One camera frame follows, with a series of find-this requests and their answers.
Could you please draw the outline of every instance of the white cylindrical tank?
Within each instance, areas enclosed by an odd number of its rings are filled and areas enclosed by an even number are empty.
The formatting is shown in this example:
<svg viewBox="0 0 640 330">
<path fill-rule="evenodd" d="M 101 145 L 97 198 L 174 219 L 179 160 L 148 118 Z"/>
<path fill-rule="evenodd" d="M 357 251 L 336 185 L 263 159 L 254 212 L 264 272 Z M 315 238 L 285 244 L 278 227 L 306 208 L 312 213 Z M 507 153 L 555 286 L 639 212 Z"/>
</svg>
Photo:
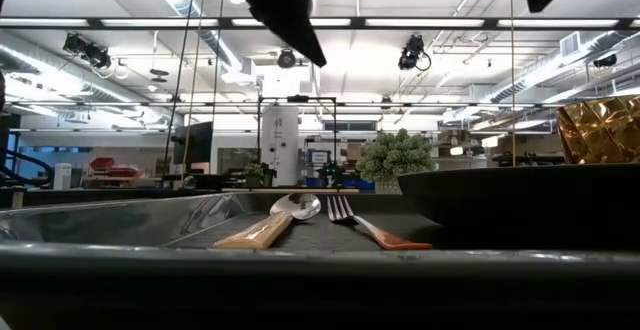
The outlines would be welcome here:
<svg viewBox="0 0 640 330">
<path fill-rule="evenodd" d="M 298 183 L 298 108 L 273 106 L 262 116 L 262 162 L 278 172 L 274 186 Z"/>
<path fill-rule="evenodd" d="M 71 164 L 56 164 L 53 174 L 53 190 L 71 189 Z"/>
</svg>

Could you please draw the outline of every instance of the metal pole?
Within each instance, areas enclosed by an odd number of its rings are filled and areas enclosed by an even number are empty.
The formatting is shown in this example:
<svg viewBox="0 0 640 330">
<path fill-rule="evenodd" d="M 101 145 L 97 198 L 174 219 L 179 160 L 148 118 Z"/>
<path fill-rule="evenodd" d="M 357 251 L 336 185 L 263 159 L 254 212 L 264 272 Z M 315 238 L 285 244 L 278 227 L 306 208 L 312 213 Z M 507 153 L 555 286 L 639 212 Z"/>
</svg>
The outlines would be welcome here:
<svg viewBox="0 0 640 330">
<path fill-rule="evenodd" d="M 338 105 L 335 98 L 333 99 L 333 159 L 338 172 Z"/>
<path fill-rule="evenodd" d="M 262 164 L 262 149 L 260 144 L 260 118 L 262 116 L 262 96 L 258 96 L 258 164 Z"/>
</svg>

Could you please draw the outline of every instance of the table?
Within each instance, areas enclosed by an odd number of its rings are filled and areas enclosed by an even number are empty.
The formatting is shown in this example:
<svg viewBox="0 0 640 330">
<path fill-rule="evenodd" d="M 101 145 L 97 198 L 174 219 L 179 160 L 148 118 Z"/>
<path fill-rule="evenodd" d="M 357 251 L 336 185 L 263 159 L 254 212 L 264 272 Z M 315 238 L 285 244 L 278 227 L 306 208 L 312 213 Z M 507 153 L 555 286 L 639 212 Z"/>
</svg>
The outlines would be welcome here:
<svg viewBox="0 0 640 330">
<path fill-rule="evenodd" d="M 322 188 L 224 188 L 223 192 L 238 192 L 238 193 L 274 193 L 274 194 L 291 194 L 291 193 L 312 193 L 312 194 L 358 194 L 359 189 L 322 189 Z"/>
<path fill-rule="evenodd" d="M 157 186 L 162 182 L 161 178 L 131 178 L 131 177 L 108 177 L 108 176 L 90 176 L 82 178 L 82 186 L 87 189 L 96 189 L 104 187 L 150 187 Z"/>
<path fill-rule="evenodd" d="M 328 195 L 318 195 L 324 204 Z M 200 322 L 202 313 L 237 311 L 246 317 L 283 308 L 304 312 L 310 306 L 322 314 L 348 309 L 376 320 L 381 314 L 398 319 L 410 313 L 449 321 L 454 311 L 502 319 L 517 312 L 526 321 L 548 321 L 541 313 L 640 309 L 637 251 L 527 250 L 482 231 L 447 234 L 397 195 L 346 197 L 353 211 L 374 225 L 431 242 L 436 250 L 380 251 L 357 227 L 329 223 L 326 212 L 308 224 L 294 224 L 267 251 L 211 249 L 216 239 L 266 217 L 280 197 L 222 193 L 0 212 L 0 277 L 11 279 L 0 297 L 10 304 L 47 300 L 46 308 L 56 311 L 67 306 L 74 310 L 71 320 L 78 317 L 73 306 L 111 304 L 122 311 L 116 306 L 121 303 L 157 307 L 158 314 L 169 315 L 176 313 L 168 307 L 176 306 L 189 310 L 179 319 Z M 495 242 L 483 243 L 486 239 Z M 154 318 L 140 308 L 131 313 Z M 25 314 L 38 311 L 42 308 L 27 308 Z"/>
</svg>

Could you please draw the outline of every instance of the gold patterned vase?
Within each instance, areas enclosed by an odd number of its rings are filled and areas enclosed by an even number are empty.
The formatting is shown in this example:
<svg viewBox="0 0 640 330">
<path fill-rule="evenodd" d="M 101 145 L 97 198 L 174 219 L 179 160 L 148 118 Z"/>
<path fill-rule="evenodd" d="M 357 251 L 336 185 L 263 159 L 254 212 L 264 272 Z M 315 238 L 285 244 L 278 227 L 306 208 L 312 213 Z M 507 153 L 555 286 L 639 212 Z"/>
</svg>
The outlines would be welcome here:
<svg viewBox="0 0 640 330">
<path fill-rule="evenodd" d="M 376 194 L 378 195 L 402 195 L 398 179 L 376 181 Z"/>
<path fill-rule="evenodd" d="M 571 104 L 556 117 L 568 164 L 640 162 L 640 96 Z"/>
</svg>

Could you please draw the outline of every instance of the fluorescent light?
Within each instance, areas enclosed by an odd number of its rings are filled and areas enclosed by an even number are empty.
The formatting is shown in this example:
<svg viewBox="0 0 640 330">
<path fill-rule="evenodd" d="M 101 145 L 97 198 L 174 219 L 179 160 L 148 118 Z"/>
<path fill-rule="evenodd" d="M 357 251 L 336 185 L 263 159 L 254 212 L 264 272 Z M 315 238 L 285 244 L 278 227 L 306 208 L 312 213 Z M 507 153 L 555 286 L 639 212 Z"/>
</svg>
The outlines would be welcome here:
<svg viewBox="0 0 640 330">
<path fill-rule="evenodd" d="M 103 19 L 100 20 L 106 27 L 198 27 L 217 26 L 216 19 Z"/>
<path fill-rule="evenodd" d="M 256 19 L 231 19 L 233 26 L 264 26 Z"/>
<path fill-rule="evenodd" d="M 311 19 L 313 26 L 349 26 L 351 19 Z"/>
<path fill-rule="evenodd" d="M 73 129 L 31 129 L 31 131 L 47 131 L 47 132 L 74 132 Z"/>
<path fill-rule="evenodd" d="M 451 156 L 460 156 L 464 154 L 464 149 L 460 146 L 451 148 Z"/>
<path fill-rule="evenodd" d="M 480 27 L 482 19 L 367 19 L 367 26 L 387 27 Z"/>
<path fill-rule="evenodd" d="M 633 88 L 633 89 L 616 91 L 616 93 L 613 94 L 613 95 L 615 95 L 615 96 L 640 95 L 640 87 Z"/>
<path fill-rule="evenodd" d="M 517 130 L 522 130 L 522 129 L 529 129 L 532 127 L 536 127 L 538 125 L 542 125 L 544 123 L 546 123 L 549 120 L 529 120 L 529 121 L 521 121 L 519 123 L 516 123 L 516 129 Z"/>
<path fill-rule="evenodd" d="M 567 91 L 563 91 L 558 95 L 554 95 L 546 100 L 543 100 L 542 102 L 544 104 L 551 104 L 551 103 L 556 103 L 558 101 L 562 101 L 562 100 L 566 100 L 574 95 L 579 94 L 581 91 L 580 90 L 567 90 Z"/>
<path fill-rule="evenodd" d="M 513 108 L 513 104 L 508 104 L 508 103 L 499 103 L 499 104 L 486 104 L 486 103 L 480 103 L 478 104 L 479 107 L 486 107 L 486 108 L 499 108 L 499 109 L 511 109 Z M 519 111 L 522 110 L 523 108 L 532 108 L 535 107 L 534 104 L 516 104 L 515 108 Z"/>
<path fill-rule="evenodd" d="M 2 26 L 89 26 L 85 19 L 41 19 L 41 18 L 5 18 L 0 19 Z"/>
<path fill-rule="evenodd" d="M 614 26 L 619 20 L 602 19 L 602 20 L 544 20 L 544 19 L 519 19 L 513 20 L 514 27 L 601 27 Z M 511 27 L 511 20 L 498 21 L 498 27 Z"/>
<path fill-rule="evenodd" d="M 413 104 L 414 107 L 445 107 L 445 108 L 455 108 L 455 107 L 464 107 L 469 106 L 469 103 L 416 103 Z"/>
<path fill-rule="evenodd" d="M 29 111 L 29 112 L 32 112 L 34 114 L 39 114 L 39 115 L 44 115 L 44 116 L 51 116 L 51 117 L 58 116 L 58 113 L 56 113 L 55 111 L 49 110 L 47 108 L 43 108 L 41 106 L 28 106 L 27 107 L 27 106 L 13 105 L 13 106 L 11 106 L 10 109 L 18 109 L 18 110 L 23 110 L 23 111 Z"/>
<path fill-rule="evenodd" d="M 490 138 L 482 139 L 482 147 L 483 148 L 498 147 L 498 142 L 503 137 L 505 137 L 505 135 L 492 136 Z"/>
</svg>

